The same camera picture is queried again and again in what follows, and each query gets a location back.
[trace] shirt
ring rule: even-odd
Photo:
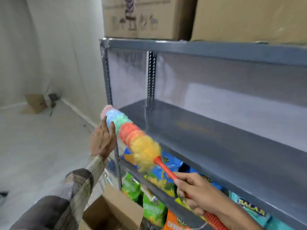
[[[93,187],[104,170],[101,156],[74,170],[52,192],[26,211],[10,230],[77,230]]]

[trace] perforated metal post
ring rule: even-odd
[[[109,105],[113,105],[112,101],[112,90],[111,90],[111,84],[110,84],[110,71],[109,71],[109,62],[108,62],[108,52],[107,48],[109,48],[109,41],[107,38],[100,40],[100,53],[101,53],[101,59],[102,59],[102,65],[103,65],[103,74],[104,74],[104,83],[106,86],[106,98]],[[114,150],[114,157],[115,157],[115,168],[116,168],[116,175],[118,179],[118,187],[119,189],[122,188],[122,176],[120,172],[120,166],[119,166],[119,153],[118,153],[118,145],[116,143],[116,147]]]
[[[154,91],[156,82],[157,54],[153,51],[148,53],[148,85],[147,85],[147,108],[153,109]]]

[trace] metal shelf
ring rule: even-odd
[[[145,179],[144,174],[139,173],[137,169],[129,162],[120,160],[119,164],[137,181],[139,181],[141,184],[144,184],[169,210],[171,210],[177,217],[182,219],[182,221],[184,221],[190,228],[199,228],[206,223],[193,212],[176,203],[175,198],[170,197],[167,193]],[[202,229],[212,230],[208,224]]]
[[[105,48],[169,52],[231,60],[307,66],[307,48],[261,43],[103,38]]]
[[[120,111],[194,169],[294,229],[307,228],[306,152],[159,100]]]

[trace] orange chip bag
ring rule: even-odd
[[[170,210],[167,211],[167,219],[163,230],[186,230],[190,227],[174,215]]]

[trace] person's left hand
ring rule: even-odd
[[[109,132],[108,126],[106,125],[106,116],[101,121],[99,127],[95,128],[91,139],[91,156],[101,156],[104,160],[108,158],[110,153],[115,149],[116,146],[116,133],[115,125],[113,122],[110,124]]]

